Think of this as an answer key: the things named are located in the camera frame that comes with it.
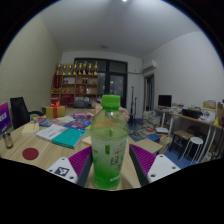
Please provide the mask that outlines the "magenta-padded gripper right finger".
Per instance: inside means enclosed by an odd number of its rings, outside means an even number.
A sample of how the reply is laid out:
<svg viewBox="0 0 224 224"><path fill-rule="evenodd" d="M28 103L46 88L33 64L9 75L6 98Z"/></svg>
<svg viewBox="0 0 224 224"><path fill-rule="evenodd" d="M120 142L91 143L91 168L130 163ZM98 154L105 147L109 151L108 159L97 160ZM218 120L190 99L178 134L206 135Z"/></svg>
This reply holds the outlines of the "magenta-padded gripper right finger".
<svg viewBox="0 0 224 224"><path fill-rule="evenodd" d="M129 145L129 155L141 186L145 186L180 170L164 154L154 155L133 144Z"/></svg>

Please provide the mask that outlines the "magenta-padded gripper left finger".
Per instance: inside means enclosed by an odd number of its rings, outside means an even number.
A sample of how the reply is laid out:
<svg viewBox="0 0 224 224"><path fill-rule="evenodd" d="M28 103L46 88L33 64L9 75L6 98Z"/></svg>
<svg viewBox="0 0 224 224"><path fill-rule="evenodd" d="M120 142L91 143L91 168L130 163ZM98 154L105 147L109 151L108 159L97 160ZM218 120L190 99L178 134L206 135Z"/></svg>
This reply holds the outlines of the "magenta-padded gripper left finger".
<svg viewBox="0 0 224 224"><path fill-rule="evenodd" d="M47 171L84 187L92 165L92 147L89 146L73 156L59 158Z"/></svg>

